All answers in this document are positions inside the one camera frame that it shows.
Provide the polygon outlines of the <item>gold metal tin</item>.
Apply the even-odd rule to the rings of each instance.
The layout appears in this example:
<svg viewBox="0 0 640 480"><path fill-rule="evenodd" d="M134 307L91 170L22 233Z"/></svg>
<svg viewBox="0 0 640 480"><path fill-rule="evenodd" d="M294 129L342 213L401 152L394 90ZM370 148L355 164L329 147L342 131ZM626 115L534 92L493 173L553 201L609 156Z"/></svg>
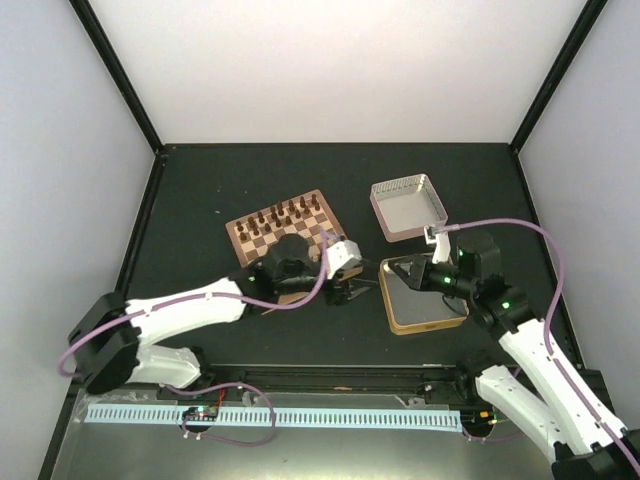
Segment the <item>gold metal tin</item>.
<svg viewBox="0 0 640 480"><path fill-rule="evenodd" d="M381 262L378 279L389 327L395 335L455 328L468 317L469 310L463 300L407 287L389 268L390 261Z"/></svg>

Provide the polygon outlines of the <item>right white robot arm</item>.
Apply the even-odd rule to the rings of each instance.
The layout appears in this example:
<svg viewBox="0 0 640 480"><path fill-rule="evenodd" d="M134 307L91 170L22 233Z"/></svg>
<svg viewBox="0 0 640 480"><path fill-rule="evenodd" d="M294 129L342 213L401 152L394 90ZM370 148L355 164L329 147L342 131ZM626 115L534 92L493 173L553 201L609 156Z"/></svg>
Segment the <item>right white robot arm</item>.
<svg viewBox="0 0 640 480"><path fill-rule="evenodd" d="M414 291L467 304L471 318L520 367L527 385L484 354L454 379L457 396L496 407L546 456L556 479L636 479L639 432L599 397L535 317L526 293L506 283L501 252L482 231L462 235L454 252L445 233L425 233L435 250L388 261Z"/></svg>

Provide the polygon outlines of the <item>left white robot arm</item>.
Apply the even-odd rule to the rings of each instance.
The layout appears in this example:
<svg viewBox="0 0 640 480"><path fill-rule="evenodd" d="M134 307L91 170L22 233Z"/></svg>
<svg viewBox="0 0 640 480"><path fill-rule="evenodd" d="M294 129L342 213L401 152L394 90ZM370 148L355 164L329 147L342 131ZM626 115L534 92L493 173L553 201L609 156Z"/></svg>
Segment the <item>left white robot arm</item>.
<svg viewBox="0 0 640 480"><path fill-rule="evenodd" d="M211 284L158 298L127 300L103 295L69 334L60 375L80 380L91 394L126 384L158 384L207 397L215 376L196 347L164 341L204 327L273 311L291 311L324 295L329 305L357 296L350 280L363 258L358 244L328 233L312 260L304 238L286 234L248 266Z"/></svg>

